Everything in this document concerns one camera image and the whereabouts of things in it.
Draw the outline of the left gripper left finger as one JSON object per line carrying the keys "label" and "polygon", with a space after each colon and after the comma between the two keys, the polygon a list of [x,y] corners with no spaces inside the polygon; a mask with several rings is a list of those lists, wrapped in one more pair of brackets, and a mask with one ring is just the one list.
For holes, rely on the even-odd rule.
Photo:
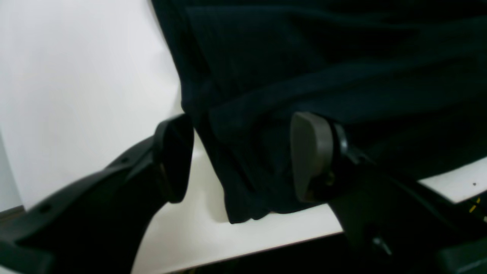
{"label": "left gripper left finger", "polygon": [[1,266],[20,274],[129,274],[154,215],[186,194],[194,129],[182,114],[106,168],[1,228]]}

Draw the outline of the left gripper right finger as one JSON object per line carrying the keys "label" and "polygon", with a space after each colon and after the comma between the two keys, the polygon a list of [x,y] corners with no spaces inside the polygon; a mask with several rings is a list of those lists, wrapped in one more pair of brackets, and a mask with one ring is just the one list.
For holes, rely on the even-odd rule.
{"label": "left gripper right finger", "polygon": [[338,123],[296,112],[290,124],[294,191],[327,203],[365,271],[485,274],[486,222],[348,142]]}

